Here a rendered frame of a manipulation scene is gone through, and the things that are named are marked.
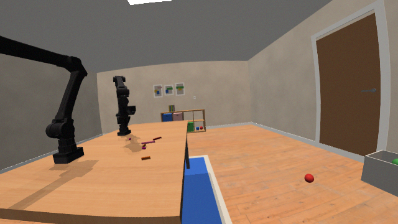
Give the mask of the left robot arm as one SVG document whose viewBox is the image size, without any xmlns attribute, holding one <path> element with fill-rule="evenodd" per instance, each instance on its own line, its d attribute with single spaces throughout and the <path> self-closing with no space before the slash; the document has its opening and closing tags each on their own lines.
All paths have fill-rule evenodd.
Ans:
<svg viewBox="0 0 398 224">
<path fill-rule="evenodd" d="M 115 86 L 116 86 L 116 94 L 117 94 L 117 98 L 118 98 L 118 108 L 120 109 L 120 111 L 118 111 L 118 113 L 116 114 L 131 114 L 134 115 L 134 113 L 136 112 L 136 106 L 127 106 L 127 104 L 129 103 L 129 100 L 127 99 L 127 97 L 129 97 L 129 90 L 127 89 L 127 87 L 124 85 L 123 82 L 126 82 L 126 78 L 123 76 L 115 76 L 113 77 L 113 82 L 115 82 Z M 119 97 L 120 96 L 120 97 Z M 125 106 L 123 106 L 125 105 Z M 123 107 L 120 107 L 123 106 Z M 117 116 L 117 121 L 119 125 L 119 132 L 117 134 L 126 134 L 131 132 L 131 130 L 129 130 L 129 128 L 124 128 L 123 124 L 120 122 L 119 120 L 120 116 Z"/>
</svg>

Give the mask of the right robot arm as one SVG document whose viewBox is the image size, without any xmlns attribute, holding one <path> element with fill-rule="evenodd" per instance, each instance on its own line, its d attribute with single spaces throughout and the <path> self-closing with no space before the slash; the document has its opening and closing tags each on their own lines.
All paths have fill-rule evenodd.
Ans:
<svg viewBox="0 0 398 224">
<path fill-rule="evenodd" d="M 74 120 L 72 119 L 72 111 L 81 82 L 88 74 L 81 60 L 77 57 L 58 54 L 3 36 L 0 36 L 0 54 L 53 64 L 57 67 L 63 67 L 71 73 L 58 113 L 52 120 L 52 124 L 47 126 L 45 132 L 48 137 L 59 139 L 58 153 L 52 154 L 53 158 L 68 157 L 83 150 L 83 147 L 76 146 Z M 63 123 L 64 121 L 65 123 Z"/>
</svg>

